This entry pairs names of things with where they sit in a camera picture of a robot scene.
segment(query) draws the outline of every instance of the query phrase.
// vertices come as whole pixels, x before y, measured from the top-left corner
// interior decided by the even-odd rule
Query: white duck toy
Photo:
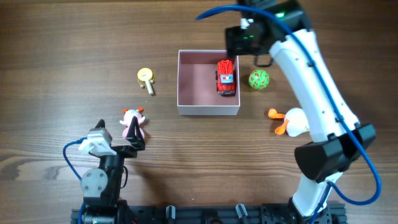
[[[272,119],[284,119],[284,123],[275,129],[275,133],[278,135],[287,134],[290,137],[296,137],[301,133],[310,130],[310,125],[308,124],[308,119],[301,108],[292,108],[286,115],[278,113],[275,109],[270,109],[268,112],[268,117]]]

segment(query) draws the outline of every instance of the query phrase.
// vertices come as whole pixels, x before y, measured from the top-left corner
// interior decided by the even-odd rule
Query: green toy ball
[[[249,84],[251,87],[262,90],[267,87],[268,83],[269,75],[266,71],[257,69],[250,73]]]

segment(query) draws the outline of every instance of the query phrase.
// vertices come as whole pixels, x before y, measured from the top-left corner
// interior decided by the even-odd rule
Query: toy car
[[[234,68],[232,61],[222,60],[217,64],[217,92],[221,96],[233,96],[236,92]]]

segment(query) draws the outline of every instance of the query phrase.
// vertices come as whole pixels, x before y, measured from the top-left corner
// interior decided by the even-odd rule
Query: white box
[[[217,63],[233,62],[236,93],[221,96],[216,90]],[[226,50],[179,50],[177,107],[179,115],[236,115],[241,106],[239,60],[228,58]]]

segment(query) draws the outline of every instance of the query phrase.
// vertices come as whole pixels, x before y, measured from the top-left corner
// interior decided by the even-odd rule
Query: wood grain surface
[[[372,205],[347,205],[349,223],[398,223],[398,2],[301,1],[328,68],[362,123],[376,127],[368,149],[383,181]],[[143,107],[147,148],[128,159],[130,205],[259,205],[287,202],[300,170],[294,149],[310,141],[276,136],[269,108],[299,106],[280,68],[262,91],[241,80],[237,116],[179,116],[180,49],[224,49],[229,12],[194,18],[234,1],[70,2],[0,5],[0,223],[68,223],[83,200],[63,146],[101,118],[124,144],[124,108]],[[240,58],[243,77],[255,69]],[[136,73],[156,73],[149,96]],[[98,160],[68,150],[77,171]],[[338,181],[350,198],[369,198],[374,179],[360,158]],[[335,193],[330,200],[342,202]]]

